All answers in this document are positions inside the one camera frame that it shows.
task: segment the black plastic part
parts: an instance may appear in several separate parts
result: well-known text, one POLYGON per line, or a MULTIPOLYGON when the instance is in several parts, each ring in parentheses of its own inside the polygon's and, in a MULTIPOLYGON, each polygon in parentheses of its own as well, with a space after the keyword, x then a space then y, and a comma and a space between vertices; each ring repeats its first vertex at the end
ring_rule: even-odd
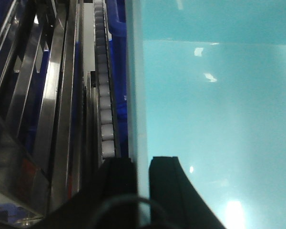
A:
MULTIPOLYGON (((225 229, 185 175, 177 157, 154 157, 149 169, 151 199, 183 229, 225 229)), ((158 219, 152 211, 152 222, 158 219)))
MULTIPOLYGON (((70 201, 31 229, 87 229, 94 213, 108 198, 136 194, 136 173, 128 158, 106 159, 91 182, 70 201)), ((136 228, 136 204, 122 204, 110 209, 93 229, 136 228)), ((0 229, 14 227, 0 223, 0 229)))

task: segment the white roller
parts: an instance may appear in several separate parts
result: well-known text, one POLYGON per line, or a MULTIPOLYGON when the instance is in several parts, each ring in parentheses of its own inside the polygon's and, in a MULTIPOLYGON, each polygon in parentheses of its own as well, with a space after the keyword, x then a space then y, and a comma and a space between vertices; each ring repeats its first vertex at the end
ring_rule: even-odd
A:
POLYGON ((104 23, 97 23, 95 24, 96 30, 101 30, 103 31, 105 29, 104 23))
POLYGON ((99 74, 99 83, 100 84, 108 84, 109 83, 108 74, 106 74, 106 73, 99 74))
POLYGON ((104 18, 103 17, 95 17, 95 22, 96 23, 104 23, 104 18))
POLYGON ((105 38, 104 37, 101 37, 101 38, 97 38, 96 40, 95 40, 95 42, 96 42, 96 45, 105 45, 106 44, 106 40, 105 40, 105 38))
POLYGON ((100 96, 109 96, 110 95, 110 89, 108 84, 101 84, 100 87, 100 96))
POLYGON ((95 31, 96 37, 105 37, 104 31, 95 31))
POLYGON ((101 111, 101 122, 102 122, 102 124, 112 124, 111 110, 102 110, 101 111))
POLYGON ((107 73, 108 74, 108 66, 106 63, 100 63, 97 65, 99 74, 107 73))
POLYGON ((106 54, 97 55, 97 61, 98 63, 107 63, 107 55, 106 54))
POLYGON ((96 47, 96 53, 98 55, 102 55, 102 54, 106 54, 107 50, 106 50, 106 46, 104 45, 100 45, 96 47))
POLYGON ((113 125, 112 124, 105 124, 102 125, 102 140, 113 140, 113 125))
POLYGON ((111 109, 110 96, 100 97, 100 107, 101 107, 101 110, 111 109))
POLYGON ((114 141, 102 142, 102 156, 103 158, 114 157, 114 141))
POLYGON ((102 17, 103 16, 103 8, 102 7, 94 7, 94 14, 96 17, 102 17))

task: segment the metal bar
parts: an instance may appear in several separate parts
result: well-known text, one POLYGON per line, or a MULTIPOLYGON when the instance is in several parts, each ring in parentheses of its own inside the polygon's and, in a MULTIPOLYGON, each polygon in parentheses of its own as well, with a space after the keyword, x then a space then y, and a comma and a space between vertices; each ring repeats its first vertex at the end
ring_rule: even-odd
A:
POLYGON ((78 75, 76 80, 75 99, 75 124, 74 124, 74 147, 72 162, 72 195, 79 192, 82 187, 82 156, 83 156, 83 0, 79 1, 79 24, 78 24, 78 75))
POLYGON ((92 175, 92 144, 93 144, 93 111, 92 111, 92 87, 91 87, 91 72, 87 72, 86 86, 86 106, 85 106, 85 151, 83 159, 84 182, 90 180, 92 175))
POLYGON ((43 51, 48 51, 49 48, 48 48, 48 44, 47 44, 47 37, 49 35, 53 35, 53 28, 51 27, 51 25, 48 24, 47 21, 45 21, 45 24, 44 24, 44 32, 42 33, 41 35, 41 41, 40 41, 40 46, 42 48, 43 51))
POLYGON ((6 125, 15 136, 19 135, 20 126, 27 103, 30 84, 35 68, 37 52, 41 41, 41 34, 45 21, 45 8, 39 8, 33 23, 31 35, 26 47, 22 67, 18 76, 14 94, 6 117, 6 125))
POLYGON ((49 23, 51 25, 54 25, 55 23, 55 19, 57 16, 57 3, 55 0, 46 0, 46 4, 47 4, 47 11, 48 11, 48 18, 49 18, 49 23))
POLYGON ((60 107, 55 144, 50 211, 68 199, 69 156, 72 122, 72 91, 75 64, 77 0, 71 0, 66 31, 65 63, 62 74, 60 107))
POLYGON ((34 161, 47 175, 57 103, 57 91, 61 71, 61 53, 64 41, 65 25, 66 9, 64 5, 59 5, 33 151, 34 161))
POLYGON ((17 6, 16 14, 11 23, 7 38, 0 52, 0 88, 5 80, 8 69, 13 64, 14 53, 20 37, 20 29, 25 18, 28 0, 21 0, 17 6))
POLYGON ((1 26, 1 30, 0 30, 0 43, 5 40, 4 31, 9 28, 9 27, 8 27, 8 22, 9 22, 9 20, 10 20, 11 14, 12 14, 13 11, 14 11, 14 7, 15 7, 15 5, 16 5, 16 2, 17 2, 17 0, 13 0, 13 2, 11 3, 10 9, 9 9, 9 11, 8 11, 8 13, 7 13, 6 17, 5 17, 5 20, 4 20, 4 22, 3 22, 2 26, 1 26))
POLYGON ((31 162, 26 149, 9 134, 0 118, 0 204, 11 203, 42 216, 48 187, 40 169, 31 162), (36 192, 35 187, 45 192, 36 192))

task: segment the black wire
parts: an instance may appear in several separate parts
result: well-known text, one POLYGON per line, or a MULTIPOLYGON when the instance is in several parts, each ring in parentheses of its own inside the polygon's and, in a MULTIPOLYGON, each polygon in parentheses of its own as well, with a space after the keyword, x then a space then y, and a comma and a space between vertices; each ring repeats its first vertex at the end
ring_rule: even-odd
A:
POLYGON ((163 225, 167 225, 167 214, 165 210, 159 205, 157 202, 146 199, 143 197, 139 197, 137 195, 133 194, 127 194, 127 195, 121 195, 121 196, 116 196, 112 197, 106 201, 104 201, 98 209, 93 213, 91 216, 91 220, 88 222, 88 227, 89 229, 93 229, 97 226, 97 223, 99 220, 102 218, 102 216, 109 211, 111 208, 119 206, 121 204, 126 204, 126 203, 145 203, 150 205, 153 210, 158 214, 160 219, 163 221, 163 225))
POLYGON ((180 229, 178 226, 168 222, 158 222, 146 225, 140 229, 180 229))

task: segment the teal panel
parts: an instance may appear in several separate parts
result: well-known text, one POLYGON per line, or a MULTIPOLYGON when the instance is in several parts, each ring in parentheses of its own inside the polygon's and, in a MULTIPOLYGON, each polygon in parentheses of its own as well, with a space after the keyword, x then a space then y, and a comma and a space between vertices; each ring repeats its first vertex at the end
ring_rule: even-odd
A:
POLYGON ((286 229, 286 0, 127 2, 139 189, 178 156, 228 229, 286 229))

